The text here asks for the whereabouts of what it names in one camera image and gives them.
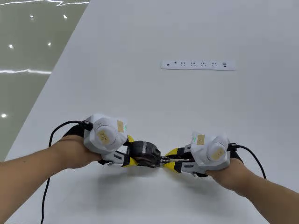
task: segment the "white power strip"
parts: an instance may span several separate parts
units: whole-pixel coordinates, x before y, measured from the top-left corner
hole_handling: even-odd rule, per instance
[[[162,69],[235,70],[235,62],[228,60],[163,60]]]

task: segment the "human arm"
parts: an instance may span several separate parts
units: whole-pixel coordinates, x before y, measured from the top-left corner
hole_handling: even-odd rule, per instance
[[[293,224],[299,220],[299,194],[249,171],[238,159],[219,171],[207,171],[221,186],[249,199],[271,224]]]
[[[80,168],[101,156],[76,135],[63,137],[45,150],[0,163],[0,223],[4,223],[52,175]]]

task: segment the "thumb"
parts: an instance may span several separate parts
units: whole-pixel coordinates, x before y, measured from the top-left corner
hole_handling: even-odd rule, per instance
[[[214,175],[216,174],[217,171],[214,170],[206,170],[206,175],[209,175],[211,177],[214,177]]]
[[[98,153],[90,152],[90,160],[91,161],[100,161],[100,160],[102,160],[102,156]]]

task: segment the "hand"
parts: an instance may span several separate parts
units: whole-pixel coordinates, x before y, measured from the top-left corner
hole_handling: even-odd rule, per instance
[[[50,150],[55,150],[61,158],[61,163],[64,169],[66,168],[81,168],[92,161],[102,159],[98,153],[90,152],[83,144],[83,138],[77,135],[68,135],[50,147]]]
[[[254,176],[244,164],[238,159],[230,159],[229,167],[223,170],[207,170],[206,174],[226,189],[233,190],[237,194],[244,196],[243,192],[248,185],[250,178]]]

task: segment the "forearm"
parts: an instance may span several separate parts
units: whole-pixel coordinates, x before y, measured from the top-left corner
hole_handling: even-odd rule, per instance
[[[5,222],[43,182],[63,169],[55,146],[0,163],[0,223]]]
[[[240,190],[271,224],[293,224],[299,220],[299,194],[254,174]]]

